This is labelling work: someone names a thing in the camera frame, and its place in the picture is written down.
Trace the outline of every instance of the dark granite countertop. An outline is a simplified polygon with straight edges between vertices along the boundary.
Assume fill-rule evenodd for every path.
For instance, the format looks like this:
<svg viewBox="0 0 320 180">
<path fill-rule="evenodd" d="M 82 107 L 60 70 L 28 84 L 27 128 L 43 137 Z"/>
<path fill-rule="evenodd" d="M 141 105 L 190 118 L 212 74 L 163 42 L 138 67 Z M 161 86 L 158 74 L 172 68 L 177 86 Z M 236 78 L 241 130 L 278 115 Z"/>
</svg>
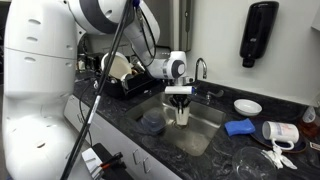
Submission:
<svg viewBox="0 0 320 180">
<path fill-rule="evenodd" d="M 88 77 L 87 74 L 77 74 L 77 79 L 86 77 Z M 88 84 L 89 81 L 75 83 L 74 95 L 80 97 L 82 91 Z M 233 102 L 240 98 L 251 99 L 262 105 L 263 111 L 256 118 L 295 123 L 306 109 L 306 106 L 300 104 L 206 82 L 201 82 L 195 86 L 197 86 L 199 93 L 197 95 L 191 95 L 192 100 L 225 112 L 227 114 L 227 121 L 245 119 L 245 117 L 239 115 L 233 108 Z M 135 122 L 129 120 L 129 118 L 125 116 L 125 112 L 161 92 L 163 89 L 163 85 L 158 85 L 147 93 L 142 93 L 129 100 L 117 100 L 104 93 L 97 112 L 182 179 L 235 179 L 235 175 L 232 173 L 232 156 L 235 152 L 246 146 L 270 150 L 259 144 L 250 135 L 229 137 L 224 129 L 224 125 L 217 131 L 205 152 L 197 157 L 187 154 L 157 136 L 149 136 L 137 132 Z M 225 91 L 224 96 L 214 98 L 210 102 L 202 95 L 204 94 L 203 92 L 208 90 L 215 92 L 220 89 Z M 95 90 L 90 87 L 84 94 L 82 101 L 87 105 L 91 105 L 94 97 Z M 319 143 L 320 137 L 312 141 Z M 298 170 L 292 170 L 287 167 L 277 170 L 278 179 L 320 178 L 320 153 L 319 151 L 311 149 L 309 145 L 307 146 L 307 149 L 299 154 L 284 153 L 284 155 L 298 167 Z"/>
</svg>

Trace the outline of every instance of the faucet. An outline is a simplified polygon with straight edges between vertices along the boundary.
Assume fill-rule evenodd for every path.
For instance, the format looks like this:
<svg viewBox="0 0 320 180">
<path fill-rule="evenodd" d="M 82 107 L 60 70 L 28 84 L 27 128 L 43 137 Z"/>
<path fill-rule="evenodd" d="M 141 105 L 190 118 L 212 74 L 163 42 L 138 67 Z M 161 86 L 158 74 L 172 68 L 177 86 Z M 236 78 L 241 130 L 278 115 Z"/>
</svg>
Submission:
<svg viewBox="0 0 320 180">
<path fill-rule="evenodd" d="M 194 82 L 198 80 L 198 67 L 199 67 L 200 61 L 202 62 L 202 66 L 203 66 L 203 79 L 207 79 L 207 64 L 202 58 L 199 58 L 196 63 L 196 74 L 194 77 Z"/>
</svg>

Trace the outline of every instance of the sink basin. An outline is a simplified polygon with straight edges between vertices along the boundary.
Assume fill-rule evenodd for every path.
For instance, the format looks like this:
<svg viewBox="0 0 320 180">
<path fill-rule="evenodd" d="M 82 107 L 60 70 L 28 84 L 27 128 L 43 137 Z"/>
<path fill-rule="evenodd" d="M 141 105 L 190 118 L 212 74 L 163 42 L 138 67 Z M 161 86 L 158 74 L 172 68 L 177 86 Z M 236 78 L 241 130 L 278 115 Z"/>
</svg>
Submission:
<svg viewBox="0 0 320 180">
<path fill-rule="evenodd" d="M 166 120 L 164 132 L 159 136 L 192 156 L 200 156 L 225 120 L 225 113 L 206 105 L 191 102 L 188 125 L 175 125 L 175 108 L 169 102 L 170 95 L 157 94 L 127 111 L 126 116 L 138 121 L 151 108 L 159 108 Z"/>
</svg>

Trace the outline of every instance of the white cup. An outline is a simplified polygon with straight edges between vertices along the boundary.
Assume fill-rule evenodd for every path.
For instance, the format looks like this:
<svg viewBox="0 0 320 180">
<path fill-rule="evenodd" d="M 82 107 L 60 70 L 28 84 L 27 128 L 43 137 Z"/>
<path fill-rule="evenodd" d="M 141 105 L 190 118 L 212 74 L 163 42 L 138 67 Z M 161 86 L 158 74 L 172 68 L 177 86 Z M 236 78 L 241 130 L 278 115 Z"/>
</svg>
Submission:
<svg viewBox="0 0 320 180">
<path fill-rule="evenodd" d="M 274 146 L 278 146 L 283 150 L 291 150 L 294 148 L 294 143 L 299 140 L 298 128 L 293 124 L 277 123 L 266 121 L 262 125 L 263 137 L 271 140 Z M 279 146 L 276 141 L 290 144 L 290 147 L 285 148 Z"/>
</svg>

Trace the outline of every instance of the dish rack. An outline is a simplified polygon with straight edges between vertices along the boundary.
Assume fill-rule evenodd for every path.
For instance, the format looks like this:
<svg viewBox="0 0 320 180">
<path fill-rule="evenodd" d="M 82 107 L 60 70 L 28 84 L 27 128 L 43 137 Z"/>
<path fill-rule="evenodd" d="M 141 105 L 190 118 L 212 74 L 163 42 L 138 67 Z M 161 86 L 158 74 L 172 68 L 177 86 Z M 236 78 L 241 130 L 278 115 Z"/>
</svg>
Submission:
<svg viewBox="0 0 320 180">
<path fill-rule="evenodd" d="M 104 92 L 116 99 L 130 99 L 158 83 L 159 81 L 150 77 L 147 73 L 140 73 L 127 80 L 128 89 L 125 89 L 120 79 L 109 78 L 105 82 Z"/>
</svg>

